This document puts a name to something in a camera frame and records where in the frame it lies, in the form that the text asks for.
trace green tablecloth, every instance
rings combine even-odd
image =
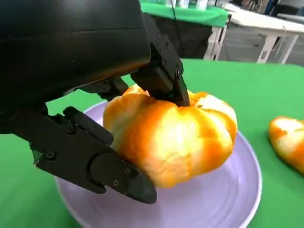
[[[302,227],[304,177],[275,156],[266,132],[278,115],[304,119],[304,68],[201,60],[185,60],[184,66],[189,90],[205,90],[235,108],[239,129],[256,151],[263,195],[250,227]],[[48,106],[55,114],[68,105],[83,111],[97,102],[98,96],[78,91]],[[54,178],[31,166],[28,143],[2,135],[0,150],[1,228],[79,227],[61,202]]]
[[[159,17],[174,19],[172,7],[167,7],[165,1],[150,2],[141,0],[142,11]],[[188,9],[176,7],[176,19],[203,25],[224,27],[228,18],[228,12],[224,9],[208,6],[206,10],[196,9],[190,6]]]

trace lavender plate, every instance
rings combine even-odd
[[[85,113],[102,124],[106,104]],[[133,201],[111,188],[97,195],[65,180],[56,181],[66,207],[85,228],[245,228],[262,193],[257,158],[240,132],[223,166],[172,189],[157,190],[153,205]]]

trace screw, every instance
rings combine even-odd
[[[56,153],[54,151],[49,151],[47,154],[46,154],[46,159],[48,160],[53,160],[56,156]]]
[[[129,174],[131,172],[131,170],[129,168],[127,168],[124,172],[125,172],[125,174]]]
[[[76,132],[76,128],[74,125],[70,125],[66,129],[66,133],[68,133],[68,134],[74,134],[75,132]]]
[[[131,184],[133,182],[133,180],[131,179],[131,178],[128,178],[127,180],[126,180],[126,183],[127,184]]]
[[[177,78],[181,79],[181,70],[177,70]]]
[[[119,182],[118,182],[117,180],[115,180],[115,181],[113,182],[113,185],[114,185],[114,186],[118,186],[118,184],[119,184]]]

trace orange pumpkin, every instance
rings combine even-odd
[[[269,139],[276,154],[304,174],[304,121],[275,118],[269,124]]]
[[[114,135],[111,146],[156,187],[216,169],[232,153],[238,128],[233,108],[204,92],[189,91],[189,98],[190,107],[178,107],[134,85],[104,112],[104,127]]]

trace pumpkin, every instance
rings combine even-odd
[[[276,154],[304,174],[304,121],[285,116],[273,119],[269,139]]]
[[[189,91],[190,107],[157,100],[138,85],[107,105],[104,128],[124,159],[147,173],[156,187],[170,188],[220,167],[237,133],[232,107],[207,93]]]

